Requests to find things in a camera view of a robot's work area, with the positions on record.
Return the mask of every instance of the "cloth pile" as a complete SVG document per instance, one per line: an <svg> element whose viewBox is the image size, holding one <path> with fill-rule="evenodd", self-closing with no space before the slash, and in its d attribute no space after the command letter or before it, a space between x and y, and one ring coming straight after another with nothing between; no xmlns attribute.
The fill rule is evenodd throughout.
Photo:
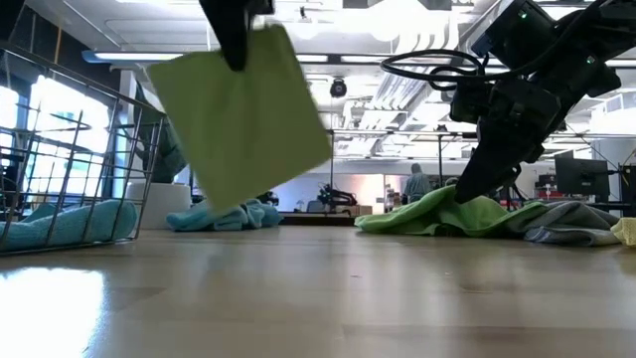
<svg viewBox="0 0 636 358"><path fill-rule="evenodd" d="M277 226L282 216L271 205L250 199L240 206L216 214L208 200L194 205L184 213L173 213L166 218L176 232L240 231Z"/></svg>
<svg viewBox="0 0 636 358"><path fill-rule="evenodd" d="M455 187L447 186L390 213L360 217L356 226L377 234L519 238L578 247L620 243L611 231L619 219L583 203L531 203L509 213L486 197L459 205L454 194Z"/></svg>
<svg viewBox="0 0 636 358"><path fill-rule="evenodd" d="M108 242L113 233L115 218L117 227L114 239L124 239L130 235L137 221L137 210L134 204L119 200L109 200L95 204L92 214L90 206L60 212L55 221L49 245L63 246L81 242L84 229L88 224L85 242ZM7 241L3 251L21 251L40 248L47 239L53 221L55 206L42 204L29 217L19 223L11 223ZM0 233L4 232L6 223L0 223Z"/></svg>

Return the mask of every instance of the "lime green cloth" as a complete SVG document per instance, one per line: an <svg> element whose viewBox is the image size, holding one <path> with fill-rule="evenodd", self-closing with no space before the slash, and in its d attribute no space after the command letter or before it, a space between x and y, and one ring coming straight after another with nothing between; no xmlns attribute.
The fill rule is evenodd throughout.
<svg viewBox="0 0 636 358"><path fill-rule="evenodd" d="M153 65L149 76L217 211L325 162L331 146L284 28L252 31L245 70L220 52Z"/></svg>
<svg viewBox="0 0 636 358"><path fill-rule="evenodd" d="M365 232L378 234L518 237L523 235L517 229L522 223L548 210L543 204L532 203L509 213L499 203L486 197L459 205L453 200L454 195L454 185L437 189L419 201L390 213L359 217L356 226Z"/></svg>

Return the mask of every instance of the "wire basket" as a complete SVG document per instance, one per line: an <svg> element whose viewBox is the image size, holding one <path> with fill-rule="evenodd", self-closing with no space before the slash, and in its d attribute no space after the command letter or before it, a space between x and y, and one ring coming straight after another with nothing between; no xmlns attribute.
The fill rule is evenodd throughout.
<svg viewBox="0 0 636 358"><path fill-rule="evenodd" d="M6 42L0 80L0 255L136 239L165 114Z"/></svg>

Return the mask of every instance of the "desk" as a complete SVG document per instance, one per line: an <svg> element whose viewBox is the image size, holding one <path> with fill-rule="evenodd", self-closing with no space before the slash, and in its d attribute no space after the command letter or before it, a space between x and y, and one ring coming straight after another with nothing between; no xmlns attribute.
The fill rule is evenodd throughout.
<svg viewBox="0 0 636 358"><path fill-rule="evenodd" d="M609 212L610 210L619 210L623 212L623 216L628 216L628 215L625 215L625 212L631 211L631 209L634 208L633 204L623 203L623 202L586 203L586 204L592 208L596 208L598 210L602 210L605 212Z"/></svg>

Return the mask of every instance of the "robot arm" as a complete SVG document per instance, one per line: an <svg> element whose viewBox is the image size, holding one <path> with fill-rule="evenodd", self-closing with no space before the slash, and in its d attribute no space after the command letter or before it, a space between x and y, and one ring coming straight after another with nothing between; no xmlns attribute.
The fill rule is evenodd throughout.
<svg viewBox="0 0 636 358"><path fill-rule="evenodd" d="M542 143L564 129L567 113L584 95L620 88L620 79L605 62L634 46L634 1L596 0L557 22L532 0L515 0L472 47L480 57L497 57L509 72L486 76L482 66L452 77L437 75L448 67L426 75L391 65L413 54L387 59L382 67L433 84L457 83L437 87L455 90L451 119L477 124L479 145L457 183L455 200L464 203L513 183L521 173L519 164L539 159ZM415 53L435 54L457 56L447 50Z"/></svg>

